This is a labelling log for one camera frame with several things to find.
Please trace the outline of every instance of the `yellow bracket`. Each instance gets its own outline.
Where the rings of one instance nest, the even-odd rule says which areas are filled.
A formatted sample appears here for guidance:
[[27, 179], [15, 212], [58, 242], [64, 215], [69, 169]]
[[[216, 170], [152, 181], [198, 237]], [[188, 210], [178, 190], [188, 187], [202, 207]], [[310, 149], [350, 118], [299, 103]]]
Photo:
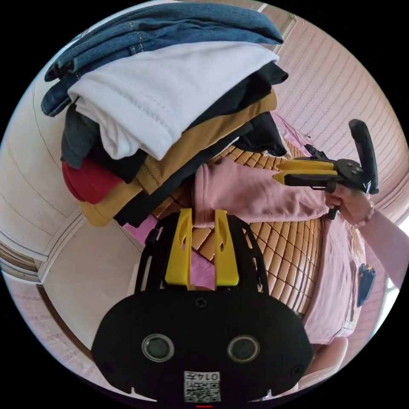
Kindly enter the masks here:
[[273, 179], [285, 186], [285, 177], [287, 175], [329, 175], [337, 176], [338, 172], [336, 170], [283, 170], [282, 172], [276, 173], [273, 175]]
[[165, 275], [167, 284], [184, 285], [188, 290], [194, 290], [190, 284], [192, 226], [192, 209], [181, 209]]
[[230, 234], [227, 213], [224, 210], [215, 212], [216, 252], [214, 260], [215, 288], [219, 286], [234, 287], [239, 283], [236, 255]]
[[[181, 209], [165, 275], [167, 284], [182, 285], [188, 290], [195, 289], [190, 284], [192, 226], [192, 209]], [[239, 272], [227, 213], [224, 210], [215, 211], [215, 239], [215, 288], [234, 287], [239, 283]]]
[[279, 170], [334, 170], [334, 164], [323, 161], [292, 159], [277, 165]]

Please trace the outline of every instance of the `stack of clothes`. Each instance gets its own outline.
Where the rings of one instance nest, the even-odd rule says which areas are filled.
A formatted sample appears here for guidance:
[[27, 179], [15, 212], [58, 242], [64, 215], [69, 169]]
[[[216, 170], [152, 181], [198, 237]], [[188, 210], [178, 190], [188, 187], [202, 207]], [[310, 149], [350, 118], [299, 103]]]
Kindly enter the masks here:
[[94, 28], [51, 65], [41, 108], [66, 107], [64, 181], [94, 226], [140, 224], [231, 144], [289, 158], [270, 111], [288, 74], [261, 13], [170, 2]]

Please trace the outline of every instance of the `pink sleeve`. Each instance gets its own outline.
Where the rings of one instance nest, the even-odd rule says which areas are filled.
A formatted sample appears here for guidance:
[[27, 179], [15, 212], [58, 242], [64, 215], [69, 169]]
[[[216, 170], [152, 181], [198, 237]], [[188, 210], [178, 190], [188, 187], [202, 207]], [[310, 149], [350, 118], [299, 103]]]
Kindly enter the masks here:
[[400, 289], [409, 265], [409, 236], [378, 210], [359, 231], [393, 284]]

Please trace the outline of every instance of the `bracelet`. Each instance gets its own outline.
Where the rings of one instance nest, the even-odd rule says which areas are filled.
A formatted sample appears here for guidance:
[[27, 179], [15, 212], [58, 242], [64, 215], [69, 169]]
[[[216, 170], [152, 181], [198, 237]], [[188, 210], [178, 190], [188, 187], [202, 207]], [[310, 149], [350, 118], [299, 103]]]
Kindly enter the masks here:
[[359, 229], [361, 227], [364, 227], [371, 220], [372, 216], [374, 215], [375, 206], [374, 206], [373, 202], [369, 201], [369, 203], [371, 205], [371, 209], [370, 209], [368, 215], [365, 217], [365, 219], [363, 221], [357, 223], [356, 225], [353, 225], [352, 227], [354, 229]]

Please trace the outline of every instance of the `qr code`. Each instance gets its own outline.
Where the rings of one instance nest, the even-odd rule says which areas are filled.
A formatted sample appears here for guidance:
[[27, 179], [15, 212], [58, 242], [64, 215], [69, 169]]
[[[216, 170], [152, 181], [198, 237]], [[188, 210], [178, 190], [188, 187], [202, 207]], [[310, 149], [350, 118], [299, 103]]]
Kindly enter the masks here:
[[220, 402], [219, 372], [185, 372], [185, 402]]

